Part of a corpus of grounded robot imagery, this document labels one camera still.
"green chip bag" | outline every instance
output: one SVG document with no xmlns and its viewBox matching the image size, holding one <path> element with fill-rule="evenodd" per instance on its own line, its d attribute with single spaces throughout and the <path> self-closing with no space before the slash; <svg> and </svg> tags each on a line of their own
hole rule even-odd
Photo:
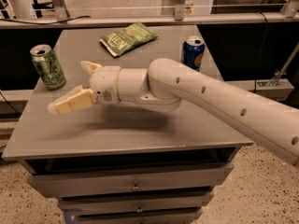
<svg viewBox="0 0 299 224">
<path fill-rule="evenodd" d="M 142 23 L 134 23 L 118 32 L 103 35 L 100 42 L 105 45 L 114 56 L 122 56 L 125 52 L 141 46 L 153 39 L 157 35 Z"/>
</svg>

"dresser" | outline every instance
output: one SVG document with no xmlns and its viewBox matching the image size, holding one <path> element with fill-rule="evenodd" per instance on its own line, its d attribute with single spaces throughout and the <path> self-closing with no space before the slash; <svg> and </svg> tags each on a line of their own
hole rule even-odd
<svg viewBox="0 0 299 224">
<path fill-rule="evenodd" d="M 156 40 L 120 58 L 98 43 L 117 28 L 63 31 L 55 50 L 67 83 L 47 91 L 38 81 L 4 151 L 5 160 L 18 161 L 31 174 L 34 189 L 58 200 L 72 223 L 190 223 L 233 170 L 237 151 L 252 144 L 187 101 L 169 113 L 129 103 L 96 104 L 62 116 L 47 112 L 50 102 L 75 86 L 89 87 L 80 61 L 147 68 L 157 58 L 179 61 L 183 42 L 200 36 L 196 26 L 150 29 Z M 208 49 L 202 65 L 201 72 L 221 79 Z"/>
</svg>

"wire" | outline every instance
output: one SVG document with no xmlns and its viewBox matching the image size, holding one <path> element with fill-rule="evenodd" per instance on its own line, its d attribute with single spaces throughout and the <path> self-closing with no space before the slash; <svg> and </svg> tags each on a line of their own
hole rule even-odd
<svg viewBox="0 0 299 224">
<path fill-rule="evenodd" d="M 0 91 L 0 95 L 2 96 L 2 98 L 4 99 L 4 101 L 14 110 L 14 111 L 16 111 L 16 113 L 18 114 L 18 115 L 20 115 L 21 113 L 17 110 L 17 109 L 15 109 L 12 105 L 11 105 L 11 103 L 6 99 L 6 97 L 4 97 L 4 95 L 3 95 L 3 93 Z"/>
<path fill-rule="evenodd" d="M 257 65 L 256 65 L 256 69 L 255 69 L 254 92 L 256 92 L 256 82 L 258 79 L 258 73 L 259 73 L 259 69 L 260 69 L 263 46 L 264 46 L 265 38 L 268 35 L 268 19 L 265 17 L 265 15 L 262 12 L 260 12 L 259 14 L 261 14 L 264 17 L 265 29 L 264 29 L 264 34 L 263 34 L 263 42 L 262 42 L 260 50 L 259 50 L 259 56 L 258 56 Z"/>
<path fill-rule="evenodd" d="M 73 19 L 67 19 L 62 21 L 52 21 L 52 22 L 31 22 L 31 21 L 19 21 L 19 20 L 13 20 L 13 19 L 0 19 L 0 21 L 7 21 L 7 22 L 15 22 L 15 23 L 22 23 L 22 24 L 32 24 L 32 25 L 52 25 L 52 24 L 58 24 L 63 23 L 66 21 L 73 21 L 77 19 L 86 19 L 90 18 L 91 16 L 79 16 Z"/>
</svg>

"can top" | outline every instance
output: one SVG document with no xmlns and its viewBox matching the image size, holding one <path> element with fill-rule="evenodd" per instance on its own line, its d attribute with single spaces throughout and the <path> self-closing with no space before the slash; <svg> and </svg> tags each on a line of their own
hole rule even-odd
<svg viewBox="0 0 299 224">
<path fill-rule="evenodd" d="M 196 35 L 190 36 L 186 42 L 187 42 L 187 44 L 189 44 L 191 46 L 199 46 L 199 45 L 203 44 L 200 40 L 200 37 L 198 37 Z"/>
<path fill-rule="evenodd" d="M 51 51 L 51 47 L 47 44 L 37 45 L 30 49 L 30 54 L 33 56 L 43 56 Z"/>
</svg>

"drawer knob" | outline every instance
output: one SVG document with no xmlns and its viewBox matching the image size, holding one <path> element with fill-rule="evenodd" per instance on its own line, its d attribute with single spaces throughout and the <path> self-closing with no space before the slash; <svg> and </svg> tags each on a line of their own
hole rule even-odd
<svg viewBox="0 0 299 224">
<path fill-rule="evenodd" d="M 143 213 L 143 209 L 140 206 L 138 206 L 137 209 L 136 209 L 136 212 L 137 213 Z"/>
<path fill-rule="evenodd" d="M 139 191 L 140 190 L 140 187 L 138 186 L 137 182 L 134 182 L 134 185 L 131 187 L 131 190 L 132 191 Z"/>
</svg>

